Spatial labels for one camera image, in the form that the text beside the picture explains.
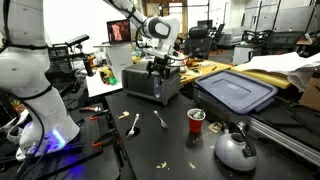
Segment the toaster oven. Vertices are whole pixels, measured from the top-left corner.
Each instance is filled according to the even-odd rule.
[[[122,86],[126,93],[155,100],[166,105],[180,88],[179,67],[169,67],[170,75],[161,85],[159,74],[154,71],[148,79],[147,63],[141,62],[122,70]]]

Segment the white paper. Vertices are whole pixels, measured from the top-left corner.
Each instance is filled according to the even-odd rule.
[[[117,82],[117,84],[113,86],[104,84],[101,80],[99,70],[97,70],[96,74],[92,77],[86,76],[86,82],[87,82],[89,97],[94,97],[104,93],[122,89],[121,82]]]
[[[243,70],[264,70],[288,76],[288,80],[304,91],[316,66],[320,65],[320,53],[309,58],[296,52],[282,55],[255,56]]]

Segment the floor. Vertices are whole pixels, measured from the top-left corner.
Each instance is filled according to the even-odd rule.
[[[233,60],[233,52],[234,52],[234,48],[228,49],[228,50],[219,49],[214,52],[211,52],[208,59],[211,61],[220,62],[223,64],[230,64],[232,63],[232,60]]]

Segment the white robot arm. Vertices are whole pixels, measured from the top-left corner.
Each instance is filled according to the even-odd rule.
[[[170,74],[170,69],[167,68],[166,65],[171,59],[181,59],[177,58],[179,57],[179,53],[173,49],[180,29],[179,20],[170,16],[147,18],[136,11],[128,0],[103,1],[120,11],[127,19],[135,24],[138,28],[137,32],[140,32],[148,38],[159,39],[157,49],[146,47],[143,48],[143,51],[156,57],[154,63],[148,63],[146,70],[148,71],[149,77],[152,71],[157,71],[161,76],[161,84],[163,79],[168,78]]]
[[[170,16],[147,18],[136,11],[128,0],[103,1],[126,16],[143,36],[159,39],[158,49],[146,48],[144,49],[146,53],[161,59],[166,59],[166,56],[178,56],[177,52],[173,49],[180,28],[178,19]]]

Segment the kettle handle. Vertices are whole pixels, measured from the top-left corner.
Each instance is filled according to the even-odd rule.
[[[245,133],[245,130],[244,130],[246,124],[244,122],[242,122],[242,121],[239,122],[238,124],[236,124],[233,121],[230,121],[230,123],[231,123],[232,126],[234,126],[239,131],[239,133],[241,134],[242,138],[246,142],[246,146],[245,146],[245,149],[244,149],[244,152],[243,152],[244,156],[245,157],[250,157],[250,156],[257,155],[257,150],[256,150],[253,142],[246,137],[246,133]]]

